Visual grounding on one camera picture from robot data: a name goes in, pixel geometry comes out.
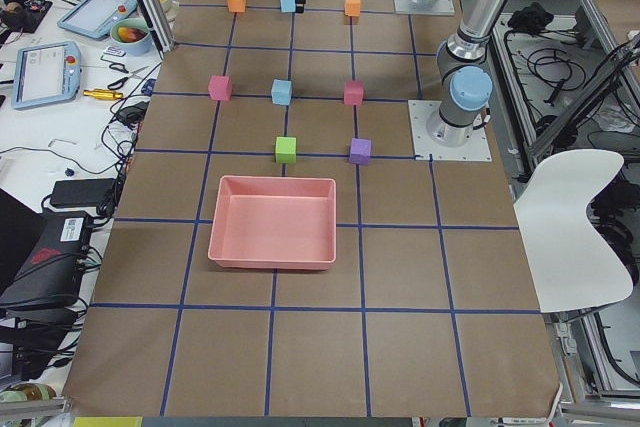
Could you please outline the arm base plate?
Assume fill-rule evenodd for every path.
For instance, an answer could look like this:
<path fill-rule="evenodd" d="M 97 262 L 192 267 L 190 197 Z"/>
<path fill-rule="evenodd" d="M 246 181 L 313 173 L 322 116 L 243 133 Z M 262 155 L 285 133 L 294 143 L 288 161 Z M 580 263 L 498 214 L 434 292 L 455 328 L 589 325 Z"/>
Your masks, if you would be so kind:
<path fill-rule="evenodd" d="M 441 131 L 442 138 L 429 129 L 431 118 L 439 118 L 441 102 L 436 100 L 409 100 L 408 112 L 414 148 L 414 158 L 423 161 L 459 161 L 459 162 L 491 162 L 491 152 L 486 130 L 470 128 L 465 137 L 459 135 L 460 130 L 447 132 L 448 125 Z"/>
<path fill-rule="evenodd" d="M 397 14 L 453 16 L 453 0 L 394 0 Z"/>

